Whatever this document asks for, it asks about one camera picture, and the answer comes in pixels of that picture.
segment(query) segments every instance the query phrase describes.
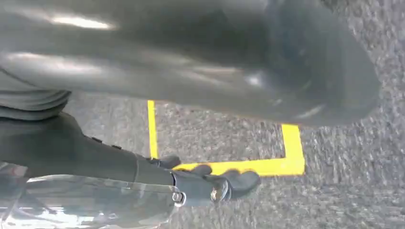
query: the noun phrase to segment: yellow painted line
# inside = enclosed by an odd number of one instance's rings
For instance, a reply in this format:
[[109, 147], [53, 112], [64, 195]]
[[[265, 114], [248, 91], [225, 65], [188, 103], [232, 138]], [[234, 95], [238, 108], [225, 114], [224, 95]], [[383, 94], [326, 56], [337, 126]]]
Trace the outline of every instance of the yellow painted line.
[[301, 136], [299, 128], [296, 125], [281, 125], [283, 131], [284, 148], [286, 151], [286, 158], [304, 158], [302, 152]]
[[149, 123], [149, 149], [152, 158], [159, 158], [158, 135], [156, 133], [155, 102], [148, 100], [148, 123]]
[[[158, 146], [155, 121], [155, 104], [148, 101], [150, 156], [158, 158]], [[263, 159], [253, 161], [226, 161], [213, 163], [184, 164], [175, 169], [191, 170], [198, 165], [210, 165], [213, 175], [220, 175], [227, 170], [236, 169], [240, 172], [255, 171], [260, 176], [291, 176], [305, 172], [305, 158], [302, 152], [299, 128], [295, 125], [282, 125], [285, 158]]]
[[209, 165], [213, 169], [213, 175], [221, 175], [224, 172], [234, 169], [243, 173], [246, 171], [255, 171], [261, 177], [267, 176], [291, 176], [302, 175], [304, 173], [304, 159], [290, 160], [287, 158], [254, 160], [254, 161], [226, 161], [213, 163], [194, 163], [185, 164], [175, 169], [191, 170], [198, 165]]

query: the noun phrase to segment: gray fabric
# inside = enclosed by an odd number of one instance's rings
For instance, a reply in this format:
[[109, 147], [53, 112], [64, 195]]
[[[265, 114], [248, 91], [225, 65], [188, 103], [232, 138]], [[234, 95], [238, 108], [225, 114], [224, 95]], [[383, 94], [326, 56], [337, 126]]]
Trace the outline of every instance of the gray fabric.
[[44, 90], [0, 69], [0, 117], [43, 120], [61, 112], [70, 92]]

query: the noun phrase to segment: black glove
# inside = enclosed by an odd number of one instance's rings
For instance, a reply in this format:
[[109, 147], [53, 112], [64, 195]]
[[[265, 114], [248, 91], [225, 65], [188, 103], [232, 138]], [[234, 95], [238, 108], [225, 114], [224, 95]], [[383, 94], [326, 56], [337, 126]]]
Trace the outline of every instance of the black glove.
[[[177, 156], [149, 161], [166, 169], [172, 169], [181, 163]], [[236, 170], [229, 170], [220, 176], [214, 176], [211, 175], [212, 170], [208, 165], [201, 165], [191, 171], [171, 170], [171, 172], [174, 185], [185, 194], [186, 206], [201, 206], [211, 202], [242, 198], [260, 184], [259, 175], [253, 171], [240, 174]]]

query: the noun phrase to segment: shiny black rubber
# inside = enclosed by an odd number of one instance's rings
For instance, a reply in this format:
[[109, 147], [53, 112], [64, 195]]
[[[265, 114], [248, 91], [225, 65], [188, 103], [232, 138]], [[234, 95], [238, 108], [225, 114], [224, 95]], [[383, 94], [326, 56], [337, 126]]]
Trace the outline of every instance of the shiny black rubber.
[[378, 100], [367, 53], [316, 0], [0, 4], [0, 105], [31, 119], [68, 91], [301, 125], [349, 124]]

